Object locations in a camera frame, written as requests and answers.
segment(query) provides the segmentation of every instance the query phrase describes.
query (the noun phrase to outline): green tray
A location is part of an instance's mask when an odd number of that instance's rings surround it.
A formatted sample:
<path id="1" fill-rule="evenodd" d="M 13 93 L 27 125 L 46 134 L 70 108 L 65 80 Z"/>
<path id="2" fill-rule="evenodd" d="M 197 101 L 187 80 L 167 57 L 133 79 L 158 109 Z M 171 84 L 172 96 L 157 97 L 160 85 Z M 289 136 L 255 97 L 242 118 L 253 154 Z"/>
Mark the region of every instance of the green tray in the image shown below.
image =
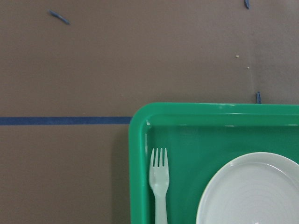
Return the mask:
<path id="1" fill-rule="evenodd" d="M 166 147 L 169 224 L 194 224 L 206 185 L 230 160 L 272 152 L 299 162 L 299 105 L 153 103 L 129 127 L 131 224 L 155 223 L 152 148 Z"/>

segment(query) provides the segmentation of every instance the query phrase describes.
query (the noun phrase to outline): fork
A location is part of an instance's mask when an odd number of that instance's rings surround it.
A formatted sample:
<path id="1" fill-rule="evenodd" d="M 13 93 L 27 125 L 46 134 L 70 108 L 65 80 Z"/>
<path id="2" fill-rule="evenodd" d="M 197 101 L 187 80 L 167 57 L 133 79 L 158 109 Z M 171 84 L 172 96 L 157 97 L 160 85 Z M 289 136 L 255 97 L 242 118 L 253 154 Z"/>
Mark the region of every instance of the fork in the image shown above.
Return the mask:
<path id="1" fill-rule="evenodd" d="M 167 211 L 166 211 L 166 193 L 169 186 L 169 170 L 167 150 L 164 153 L 163 165 L 163 149 L 160 150 L 160 159 L 158 164 L 159 149 L 156 150 L 156 157 L 154 161 L 155 149 L 153 148 L 150 165 L 149 165 L 149 185 L 153 190 L 156 201 L 155 209 L 155 224 L 167 224 Z"/>

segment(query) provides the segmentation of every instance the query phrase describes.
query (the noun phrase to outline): blue painter's tape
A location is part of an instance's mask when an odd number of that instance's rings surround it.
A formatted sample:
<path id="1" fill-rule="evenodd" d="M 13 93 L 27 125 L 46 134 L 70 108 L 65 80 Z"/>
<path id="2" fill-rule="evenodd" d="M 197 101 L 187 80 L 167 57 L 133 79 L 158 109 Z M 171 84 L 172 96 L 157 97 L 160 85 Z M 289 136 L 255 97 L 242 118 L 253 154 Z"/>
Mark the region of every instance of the blue painter's tape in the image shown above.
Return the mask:
<path id="1" fill-rule="evenodd" d="M 262 103 L 262 100 L 261 100 L 261 93 L 260 93 L 260 92 L 257 92 L 257 93 L 256 93 L 256 103 L 257 103 L 257 104 L 261 104 L 261 103 Z"/>
<path id="2" fill-rule="evenodd" d="M 249 0 L 244 0 L 244 5 L 247 9 L 250 9 Z"/>
<path id="3" fill-rule="evenodd" d="M 132 117 L 0 117 L 8 125 L 126 125 Z"/>
<path id="4" fill-rule="evenodd" d="M 57 12 L 49 10 L 49 13 L 51 15 L 53 15 L 54 17 L 57 17 L 58 19 L 60 19 L 61 21 L 63 21 L 65 24 L 67 24 L 67 25 L 70 24 L 70 22 L 66 18 L 64 18 L 62 15 L 59 15 Z"/>

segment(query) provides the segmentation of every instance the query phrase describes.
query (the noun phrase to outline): fork tines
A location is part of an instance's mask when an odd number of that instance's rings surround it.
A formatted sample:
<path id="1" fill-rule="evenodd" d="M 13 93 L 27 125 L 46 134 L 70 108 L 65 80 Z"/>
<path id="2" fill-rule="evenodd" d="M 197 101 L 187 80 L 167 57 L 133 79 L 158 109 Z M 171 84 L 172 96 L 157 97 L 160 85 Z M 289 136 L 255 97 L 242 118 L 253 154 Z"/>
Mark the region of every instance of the fork tines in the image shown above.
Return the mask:
<path id="1" fill-rule="evenodd" d="M 156 148 L 156 153 L 155 153 L 155 148 L 153 148 L 151 152 L 151 157 L 150 157 L 150 163 L 154 167 L 165 167 L 168 166 L 168 158 L 167 158 L 167 149 L 164 148 L 164 160 L 163 160 L 163 148 L 160 149 L 160 156 L 159 155 L 159 148 Z"/>

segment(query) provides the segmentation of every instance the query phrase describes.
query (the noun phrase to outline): table surface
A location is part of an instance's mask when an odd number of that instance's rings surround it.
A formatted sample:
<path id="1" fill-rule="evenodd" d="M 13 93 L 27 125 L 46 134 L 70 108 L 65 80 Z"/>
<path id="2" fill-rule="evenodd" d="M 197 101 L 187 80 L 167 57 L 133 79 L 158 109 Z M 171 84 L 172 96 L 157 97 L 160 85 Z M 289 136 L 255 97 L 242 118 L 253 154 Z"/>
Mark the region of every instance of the table surface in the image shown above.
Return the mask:
<path id="1" fill-rule="evenodd" d="M 0 223 L 130 222 L 125 122 L 4 118 L 131 117 L 151 102 L 255 103 L 257 91 L 299 104 L 299 2 L 250 5 L 2 2 Z"/>

